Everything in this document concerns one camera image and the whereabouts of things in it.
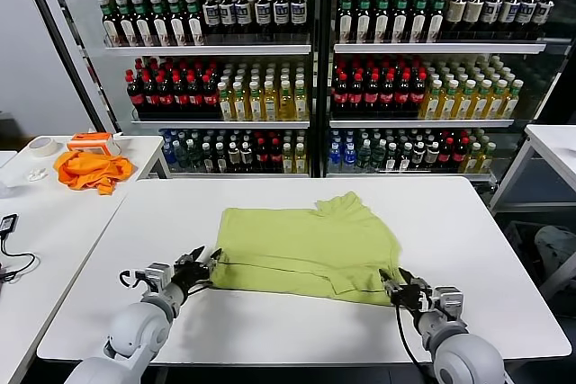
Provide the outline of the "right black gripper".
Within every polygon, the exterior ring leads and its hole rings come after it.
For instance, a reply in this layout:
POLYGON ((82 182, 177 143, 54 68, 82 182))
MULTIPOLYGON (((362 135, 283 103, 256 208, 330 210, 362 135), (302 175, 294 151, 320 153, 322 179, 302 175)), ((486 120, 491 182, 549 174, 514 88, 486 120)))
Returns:
POLYGON ((432 288, 427 286, 422 278, 414 276, 408 270, 400 267, 399 272, 407 284, 398 285, 384 269, 379 270, 383 288, 389 295, 391 303, 412 313, 428 311, 432 288))

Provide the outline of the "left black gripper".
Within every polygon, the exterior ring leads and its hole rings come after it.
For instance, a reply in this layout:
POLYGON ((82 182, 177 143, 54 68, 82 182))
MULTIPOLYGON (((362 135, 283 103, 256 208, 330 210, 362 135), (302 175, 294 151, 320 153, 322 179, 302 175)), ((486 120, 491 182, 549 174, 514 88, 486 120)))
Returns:
POLYGON ((181 255, 174 264, 172 283, 180 290, 190 290, 192 287, 205 283, 210 279, 210 270, 219 262, 222 249, 215 249, 204 262, 198 262, 205 246, 195 248, 188 254, 181 255))

